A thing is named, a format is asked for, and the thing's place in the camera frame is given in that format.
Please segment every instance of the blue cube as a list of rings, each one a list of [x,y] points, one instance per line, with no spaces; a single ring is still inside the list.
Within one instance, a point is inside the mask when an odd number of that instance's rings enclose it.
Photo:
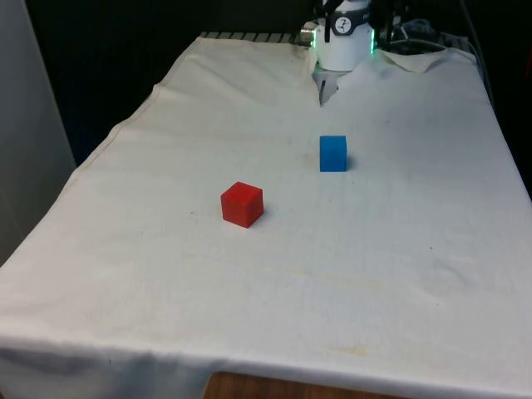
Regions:
[[[319,169],[321,172],[347,170],[346,136],[322,135],[319,138]]]

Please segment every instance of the dark background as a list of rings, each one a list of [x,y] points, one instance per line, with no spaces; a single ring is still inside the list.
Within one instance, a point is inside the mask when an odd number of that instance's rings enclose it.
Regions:
[[[413,17],[469,36],[457,0],[411,0]],[[495,112],[532,195],[530,0],[468,0]],[[76,162],[131,115],[202,31],[296,32],[313,0],[27,0]]]

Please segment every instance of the cable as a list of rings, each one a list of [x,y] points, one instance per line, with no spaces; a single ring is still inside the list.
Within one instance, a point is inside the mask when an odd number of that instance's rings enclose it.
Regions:
[[[421,40],[421,39],[405,39],[405,40],[395,40],[394,42],[390,42],[390,44],[403,44],[403,43],[417,43],[417,44],[426,44],[428,46],[437,47],[441,50],[447,50],[449,47],[443,46],[442,44],[429,42],[428,40]]]
[[[480,62],[480,65],[482,66],[482,70],[484,71],[485,89],[488,92],[488,97],[490,98],[491,106],[495,109],[495,100],[493,98],[493,91],[491,90],[490,74],[488,73],[488,68],[485,65],[484,54],[482,52],[482,48],[480,47],[480,41],[476,34],[475,26],[473,25],[473,21],[471,20],[469,11],[467,11],[466,3],[464,0],[460,0],[460,6],[462,12],[464,13],[465,20],[467,21],[467,25],[469,26],[471,36],[473,36],[473,41],[476,45],[476,55],[478,56],[478,60]]]
[[[425,44],[427,46],[433,46],[435,48],[438,48],[440,50],[450,50],[452,52],[456,52],[457,54],[461,54],[462,56],[466,57],[470,60],[468,56],[466,56],[467,52],[463,52],[462,50],[459,50],[454,47],[447,47],[439,43],[429,42],[428,40],[421,40],[421,39],[408,39],[408,40],[395,40],[394,42],[390,42],[392,45],[396,44],[404,44],[404,43],[417,43],[417,44]]]
[[[448,36],[448,37],[454,37],[455,39],[461,41],[461,42],[464,42],[467,44],[467,46],[469,47],[469,49],[473,52],[473,54],[475,54],[475,57],[476,57],[476,60],[477,60],[477,63],[479,65],[479,70],[480,70],[480,76],[482,77],[482,81],[484,82],[485,84],[485,72],[484,72],[484,68],[482,67],[482,65],[480,64],[480,56],[479,56],[479,52],[476,50],[475,46],[473,46],[471,44],[471,42],[469,40],[467,40],[466,38],[464,37],[460,37],[460,36],[457,36],[457,35],[453,35],[451,33],[447,33],[447,32],[441,32],[441,35],[442,36]]]
[[[402,25],[399,25],[399,29],[401,29],[401,32],[402,32],[402,36],[404,36],[404,37],[405,37],[405,39],[407,39],[407,40],[408,40],[408,39],[409,39],[409,37],[408,37],[408,33],[406,33],[406,30],[405,30],[405,28],[404,28],[404,27],[403,27]]]

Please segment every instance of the block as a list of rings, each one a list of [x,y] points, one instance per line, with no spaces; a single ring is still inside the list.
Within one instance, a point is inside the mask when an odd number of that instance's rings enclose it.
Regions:
[[[346,136],[322,135],[319,138],[319,169],[322,172],[347,170]]]
[[[221,195],[224,220],[248,228],[264,213],[263,191],[237,182]]]

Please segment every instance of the green led light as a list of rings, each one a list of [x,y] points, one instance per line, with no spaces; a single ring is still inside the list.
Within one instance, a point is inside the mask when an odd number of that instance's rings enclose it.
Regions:
[[[375,52],[375,29],[372,29],[372,44],[370,47],[370,54]]]

